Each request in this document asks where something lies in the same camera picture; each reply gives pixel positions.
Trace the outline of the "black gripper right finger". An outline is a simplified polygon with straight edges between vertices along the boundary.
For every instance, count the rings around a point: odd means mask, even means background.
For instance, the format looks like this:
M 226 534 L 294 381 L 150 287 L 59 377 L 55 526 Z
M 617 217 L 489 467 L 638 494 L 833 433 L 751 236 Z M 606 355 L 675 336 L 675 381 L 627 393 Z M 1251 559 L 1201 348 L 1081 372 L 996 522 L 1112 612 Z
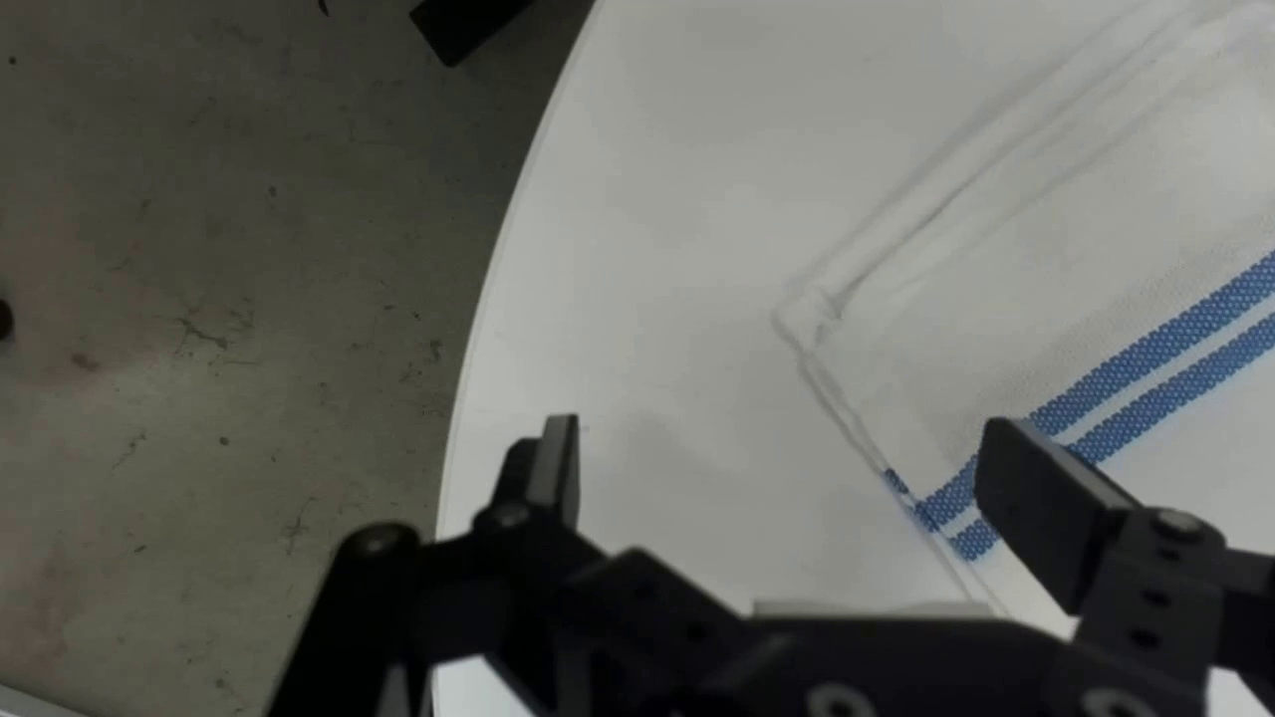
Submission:
M 1223 534 L 1150 511 L 1030 421 L 991 418 L 976 506 L 1030 576 L 1072 619 L 1072 644 L 1213 652 L 1223 632 Z

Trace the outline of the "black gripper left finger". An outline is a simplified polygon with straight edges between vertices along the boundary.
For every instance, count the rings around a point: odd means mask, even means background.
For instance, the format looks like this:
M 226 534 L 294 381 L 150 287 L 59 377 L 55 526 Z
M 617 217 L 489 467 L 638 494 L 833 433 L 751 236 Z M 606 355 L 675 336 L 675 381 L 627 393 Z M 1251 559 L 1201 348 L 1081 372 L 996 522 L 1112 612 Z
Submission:
M 583 502 L 579 418 L 549 414 L 537 433 L 518 438 L 497 470 L 489 502 L 473 517 L 488 554 L 575 554 Z

